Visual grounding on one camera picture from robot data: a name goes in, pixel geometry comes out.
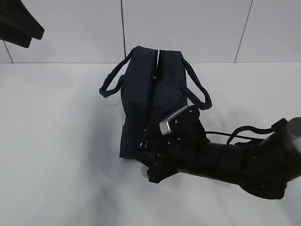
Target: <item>fabric strap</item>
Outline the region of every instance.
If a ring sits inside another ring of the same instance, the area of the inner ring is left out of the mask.
[[[132,49],[132,51],[128,54],[128,56],[121,61],[113,70],[112,72],[108,75],[108,77],[104,80],[103,82],[103,86],[99,89],[99,93],[100,95],[102,95],[104,98],[109,97],[115,93],[117,93],[121,87],[122,84],[124,82],[124,80],[126,79],[125,75],[122,75],[117,83],[117,86],[114,89],[111,90],[107,90],[107,88],[109,87],[109,85],[111,84],[111,82],[113,81],[113,79],[116,77],[117,73],[120,71],[120,69],[130,60],[130,58],[133,55],[134,49]]]
[[[207,110],[212,107],[211,98],[207,90],[201,85],[196,73],[194,72],[191,65],[182,57],[182,64],[184,65],[188,75],[191,77],[192,81],[200,89],[200,91],[205,96],[205,102],[202,102],[193,92],[191,92],[186,86],[181,86],[181,90],[186,94],[187,98],[200,110]]]

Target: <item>zipper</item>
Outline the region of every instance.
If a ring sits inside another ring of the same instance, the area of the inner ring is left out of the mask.
[[[163,76],[163,51],[159,52],[156,50],[156,57],[154,57],[152,76],[150,77],[149,93],[146,104],[146,115],[143,129],[143,141],[140,144],[140,148],[145,149],[147,147],[147,129],[151,118],[151,112],[154,105],[156,90],[162,80]]]

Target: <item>black cable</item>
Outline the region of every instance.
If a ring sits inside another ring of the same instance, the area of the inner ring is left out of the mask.
[[[232,136],[232,134],[230,134],[230,133],[222,133],[222,132],[215,132],[215,131],[206,131],[205,133],[206,134],[216,134],[216,135],[228,136],[228,137]],[[241,138],[241,139],[246,139],[246,140],[262,140],[260,138],[245,137],[245,136],[240,136],[240,135],[235,135],[234,137]]]

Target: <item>white surface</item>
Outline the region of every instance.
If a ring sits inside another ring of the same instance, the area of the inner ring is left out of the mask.
[[[0,64],[1,63],[11,63],[2,40],[0,40]]]
[[[152,184],[142,164],[120,159],[120,96],[98,94],[113,67],[0,65],[1,226],[301,225],[300,180],[268,201],[184,174]],[[301,64],[193,67],[214,105],[201,113],[207,130],[301,115]]]
[[[29,49],[8,44],[16,63],[117,63],[124,57],[120,1],[23,0],[44,27]]]
[[[237,62],[301,62],[301,1],[255,0]]]
[[[126,48],[182,51],[194,63],[234,62],[251,0],[125,0]]]

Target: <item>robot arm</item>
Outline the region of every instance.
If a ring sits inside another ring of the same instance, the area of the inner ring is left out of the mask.
[[[183,172],[236,184],[264,199],[281,199],[287,183],[301,175],[301,118],[282,119],[265,130],[238,128],[227,144],[209,141],[194,105],[165,118],[160,128],[165,136],[153,150],[136,152],[136,159],[149,167],[150,182]],[[246,129],[273,133],[265,140],[230,145]]]

